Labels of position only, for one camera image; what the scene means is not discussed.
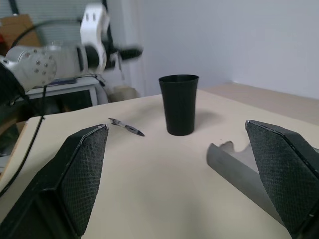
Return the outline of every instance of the white wall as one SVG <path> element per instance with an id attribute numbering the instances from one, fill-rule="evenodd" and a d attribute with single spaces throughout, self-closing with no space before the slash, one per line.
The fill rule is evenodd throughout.
<path id="1" fill-rule="evenodd" d="M 146 94 L 160 93 L 158 78 L 197 74 L 199 87 L 230 81 L 215 46 L 211 0 L 139 0 Z"/>
<path id="2" fill-rule="evenodd" d="M 139 0 L 146 93 L 198 74 L 319 98 L 318 0 Z"/>

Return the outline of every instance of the beige tabletop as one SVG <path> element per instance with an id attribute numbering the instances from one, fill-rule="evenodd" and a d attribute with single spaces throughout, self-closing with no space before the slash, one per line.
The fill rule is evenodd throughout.
<path id="1" fill-rule="evenodd" d="M 319 148 L 319 127 L 218 95 L 198 91 L 195 132 L 167 133 L 160 95 L 49 115 L 15 183 L 0 199 L 0 221 L 33 176 L 69 135 L 108 117 L 146 137 L 109 125 L 99 192 L 82 239 L 290 239 L 287 230 L 206 164 L 211 143 L 249 143 L 246 120 L 299 132 Z M 26 152 L 39 118 L 31 118 L 0 181 L 8 182 Z"/>

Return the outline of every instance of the black plastic cup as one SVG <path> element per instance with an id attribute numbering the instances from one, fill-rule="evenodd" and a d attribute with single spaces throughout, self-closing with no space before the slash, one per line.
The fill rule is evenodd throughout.
<path id="1" fill-rule="evenodd" d="M 159 79 L 167 131 L 175 136 L 194 132 L 198 76 L 172 75 Z"/>

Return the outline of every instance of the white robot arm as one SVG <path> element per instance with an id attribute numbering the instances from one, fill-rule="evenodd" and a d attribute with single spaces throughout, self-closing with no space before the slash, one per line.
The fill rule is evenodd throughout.
<path id="1" fill-rule="evenodd" d="M 110 54 L 118 53 L 123 60 L 141 55 L 140 49 L 115 49 L 102 42 L 110 18 L 102 4 L 87 5 L 81 23 L 81 44 L 70 46 L 16 46 L 0 56 L 0 105 L 14 102 L 35 86 L 45 86 L 54 79 L 88 73 L 101 73 L 114 67 Z"/>

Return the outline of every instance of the pen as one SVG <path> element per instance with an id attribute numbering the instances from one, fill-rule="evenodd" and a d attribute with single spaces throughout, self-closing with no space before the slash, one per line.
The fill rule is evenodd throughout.
<path id="1" fill-rule="evenodd" d="M 132 126 L 129 126 L 129 125 L 127 125 L 127 124 L 124 124 L 124 123 L 120 122 L 120 121 L 117 120 L 117 119 L 109 118 L 109 120 L 111 121 L 111 124 L 120 126 L 120 127 L 122 127 L 122 128 L 125 128 L 127 131 L 129 131 L 129 132 L 131 132 L 131 133 L 133 133 L 133 134 L 136 134 L 136 135 L 142 136 L 142 137 L 145 136 L 142 132 L 140 132 L 140 131 L 137 130 L 136 128 L 134 128 L 134 127 L 132 127 Z"/>

